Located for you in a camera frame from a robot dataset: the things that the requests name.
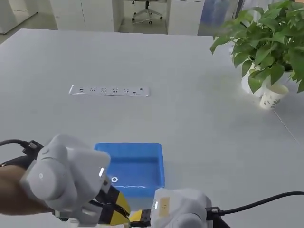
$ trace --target black cable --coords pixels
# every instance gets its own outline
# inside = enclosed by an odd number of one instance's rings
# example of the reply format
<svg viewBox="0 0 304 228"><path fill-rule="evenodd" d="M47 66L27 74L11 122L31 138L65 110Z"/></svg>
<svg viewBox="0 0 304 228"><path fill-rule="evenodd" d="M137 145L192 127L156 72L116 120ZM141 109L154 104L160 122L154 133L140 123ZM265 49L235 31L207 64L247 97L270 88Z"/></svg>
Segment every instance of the black cable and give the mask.
<svg viewBox="0 0 304 228"><path fill-rule="evenodd" d="M0 146L8 145L8 144L19 144L23 148L26 148L28 146L27 141L19 140L19 139L9 139L9 140L4 140L0 142Z"/></svg>
<svg viewBox="0 0 304 228"><path fill-rule="evenodd" d="M273 197L269 197L267 199L260 200L260 201L255 202L255 203L248 204L246 206L239 207L239 208L235 208L235 209L231 209L231 210L222 210L221 213L219 213L219 215L221 216L221 215L228 215L228 214L237 213L237 212L240 212L240 211L248 210L248 209L263 205L265 203L272 202L274 200L278 200L280 198L284 198L284 197L287 197L287 196L297 196L297 195L304 195L304 192L303 191L291 191L291 192L282 193L282 194L279 194L279 195L276 195L276 196L273 196Z"/></svg>
<svg viewBox="0 0 304 228"><path fill-rule="evenodd" d="M221 210L217 207L206 208L206 210L207 210L207 220L211 221L216 216L224 216L224 215L228 215L228 214L234 214L234 213L237 213L237 212L241 212L241 211L244 211L244 210L248 210L248 209L263 205L265 203L272 202L274 200L278 200L278 199L283 198L283 197L296 196L296 195L304 195L304 192L303 191L290 191L290 192L286 192L286 193L282 193L282 194L279 194L279 195L276 195L276 196L272 196L272 197L269 197L267 199L263 199L263 200L260 200L258 202L251 203L251 204L239 207L239 208L234 208L234 209L231 209L231 210Z"/></svg>

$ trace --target yellow label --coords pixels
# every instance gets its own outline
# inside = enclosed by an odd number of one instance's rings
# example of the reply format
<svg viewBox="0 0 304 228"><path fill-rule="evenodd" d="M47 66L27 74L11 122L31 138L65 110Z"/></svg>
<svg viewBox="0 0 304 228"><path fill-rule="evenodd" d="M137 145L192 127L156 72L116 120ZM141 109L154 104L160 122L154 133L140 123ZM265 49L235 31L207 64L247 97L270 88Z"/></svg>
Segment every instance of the yellow label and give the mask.
<svg viewBox="0 0 304 228"><path fill-rule="evenodd" d="M170 197L161 198L159 202L159 216L166 217L169 216L170 210Z"/></svg>

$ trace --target white cabinet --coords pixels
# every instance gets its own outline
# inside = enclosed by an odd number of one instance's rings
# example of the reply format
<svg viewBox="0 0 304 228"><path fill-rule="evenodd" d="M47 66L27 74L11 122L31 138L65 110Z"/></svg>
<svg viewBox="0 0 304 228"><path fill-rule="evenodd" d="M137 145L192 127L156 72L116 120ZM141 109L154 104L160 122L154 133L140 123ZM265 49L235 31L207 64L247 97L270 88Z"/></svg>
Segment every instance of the white cabinet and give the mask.
<svg viewBox="0 0 304 228"><path fill-rule="evenodd" d="M50 0L59 30L117 32L124 18L122 0Z"/></svg>
<svg viewBox="0 0 304 228"><path fill-rule="evenodd" d="M81 0L51 0L59 30L85 30Z"/></svg>
<svg viewBox="0 0 304 228"><path fill-rule="evenodd" d="M7 33L37 12L36 0L0 0L0 33Z"/></svg>
<svg viewBox="0 0 304 228"><path fill-rule="evenodd" d="M200 26L203 7L203 1L172 0L168 35L196 36Z"/></svg>

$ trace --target paper cup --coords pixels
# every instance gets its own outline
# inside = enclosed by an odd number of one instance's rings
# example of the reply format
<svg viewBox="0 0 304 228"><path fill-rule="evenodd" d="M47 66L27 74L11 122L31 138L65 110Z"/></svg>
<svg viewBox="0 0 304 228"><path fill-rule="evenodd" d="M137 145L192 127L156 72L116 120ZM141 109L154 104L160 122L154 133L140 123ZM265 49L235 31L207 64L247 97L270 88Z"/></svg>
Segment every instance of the paper cup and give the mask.
<svg viewBox="0 0 304 228"><path fill-rule="evenodd" d="M268 85L263 93L260 106L267 110L275 109L281 99L288 94L289 90L281 84Z"/></svg>

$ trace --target led light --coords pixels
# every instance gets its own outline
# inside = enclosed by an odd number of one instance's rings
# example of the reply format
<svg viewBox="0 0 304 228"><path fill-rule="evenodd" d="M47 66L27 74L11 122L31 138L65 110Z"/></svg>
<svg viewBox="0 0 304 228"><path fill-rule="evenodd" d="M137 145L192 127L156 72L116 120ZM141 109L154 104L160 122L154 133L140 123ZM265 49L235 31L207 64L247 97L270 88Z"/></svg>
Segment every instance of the led light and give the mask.
<svg viewBox="0 0 304 228"><path fill-rule="evenodd" d="M100 169L100 172L99 172L99 176L100 176L100 177L103 175L104 170L105 170L104 168L101 168L101 169Z"/></svg>

